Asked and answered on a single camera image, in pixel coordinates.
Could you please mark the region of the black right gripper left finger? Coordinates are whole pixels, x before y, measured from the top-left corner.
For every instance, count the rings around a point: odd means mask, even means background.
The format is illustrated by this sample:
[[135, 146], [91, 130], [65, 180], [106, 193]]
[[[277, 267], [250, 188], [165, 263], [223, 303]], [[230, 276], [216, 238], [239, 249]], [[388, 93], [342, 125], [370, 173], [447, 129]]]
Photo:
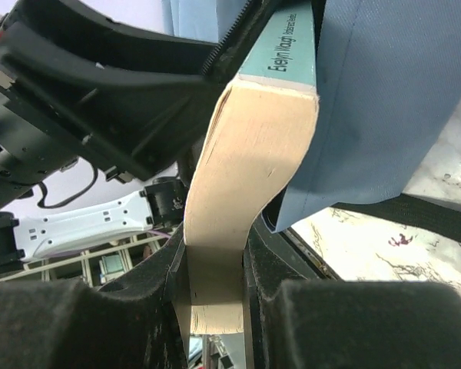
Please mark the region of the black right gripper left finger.
[[0, 368], [185, 368], [182, 233], [101, 288], [0, 282]]

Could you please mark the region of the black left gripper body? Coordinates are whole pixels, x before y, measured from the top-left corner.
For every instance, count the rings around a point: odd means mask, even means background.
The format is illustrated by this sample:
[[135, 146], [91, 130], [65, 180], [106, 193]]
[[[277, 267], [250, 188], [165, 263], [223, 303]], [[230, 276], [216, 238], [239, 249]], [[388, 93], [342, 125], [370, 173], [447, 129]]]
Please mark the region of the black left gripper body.
[[57, 107], [79, 96], [76, 88], [41, 79], [0, 85], [0, 210], [61, 168], [87, 159]]

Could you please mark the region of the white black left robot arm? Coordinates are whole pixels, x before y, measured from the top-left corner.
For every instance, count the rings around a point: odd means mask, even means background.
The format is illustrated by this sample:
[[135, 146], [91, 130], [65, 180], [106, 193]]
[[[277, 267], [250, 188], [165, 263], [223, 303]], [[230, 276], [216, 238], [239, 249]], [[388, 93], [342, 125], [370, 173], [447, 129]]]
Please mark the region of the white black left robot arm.
[[156, 178], [207, 127], [224, 88], [216, 50], [80, 1], [18, 1], [0, 14], [0, 273], [181, 221], [175, 178], [56, 214], [3, 208], [79, 158], [108, 180]]

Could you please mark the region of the blue fabric backpack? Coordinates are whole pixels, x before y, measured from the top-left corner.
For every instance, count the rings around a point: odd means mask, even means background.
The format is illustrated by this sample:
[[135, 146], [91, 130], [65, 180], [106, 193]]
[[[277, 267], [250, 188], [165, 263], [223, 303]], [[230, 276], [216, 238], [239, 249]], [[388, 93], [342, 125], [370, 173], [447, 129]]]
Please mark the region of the blue fabric backpack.
[[461, 99], [461, 1], [309, 1], [315, 132], [262, 210], [271, 231], [398, 196]]

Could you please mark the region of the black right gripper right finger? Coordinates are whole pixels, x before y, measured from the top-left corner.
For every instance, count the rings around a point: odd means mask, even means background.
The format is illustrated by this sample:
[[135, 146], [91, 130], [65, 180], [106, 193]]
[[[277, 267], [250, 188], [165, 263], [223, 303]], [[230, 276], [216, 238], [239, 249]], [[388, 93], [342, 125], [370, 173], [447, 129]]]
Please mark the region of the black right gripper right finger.
[[251, 228], [249, 368], [461, 368], [461, 297], [433, 282], [341, 281], [293, 231]]

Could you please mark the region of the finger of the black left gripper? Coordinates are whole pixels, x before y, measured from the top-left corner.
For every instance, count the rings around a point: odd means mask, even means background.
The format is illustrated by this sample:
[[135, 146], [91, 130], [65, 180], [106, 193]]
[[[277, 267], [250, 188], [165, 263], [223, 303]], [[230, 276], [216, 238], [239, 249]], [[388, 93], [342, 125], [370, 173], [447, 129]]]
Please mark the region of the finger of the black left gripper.
[[0, 85], [36, 79], [80, 91], [57, 107], [108, 179], [148, 180], [207, 129], [223, 90], [214, 46], [114, 22], [80, 1], [18, 1], [0, 17]]

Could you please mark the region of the yellow cover paperback book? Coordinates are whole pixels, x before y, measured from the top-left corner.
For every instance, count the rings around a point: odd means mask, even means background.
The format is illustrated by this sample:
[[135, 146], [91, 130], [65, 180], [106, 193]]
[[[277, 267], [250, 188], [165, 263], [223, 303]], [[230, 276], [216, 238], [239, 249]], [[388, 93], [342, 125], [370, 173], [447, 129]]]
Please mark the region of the yellow cover paperback book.
[[215, 106], [184, 213], [191, 289], [191, 332], [244, 329], [242, 258], [251, 225], [287, 186], [315, 132], [313, 6], [264, 3], [240, 34], [237, 63]]

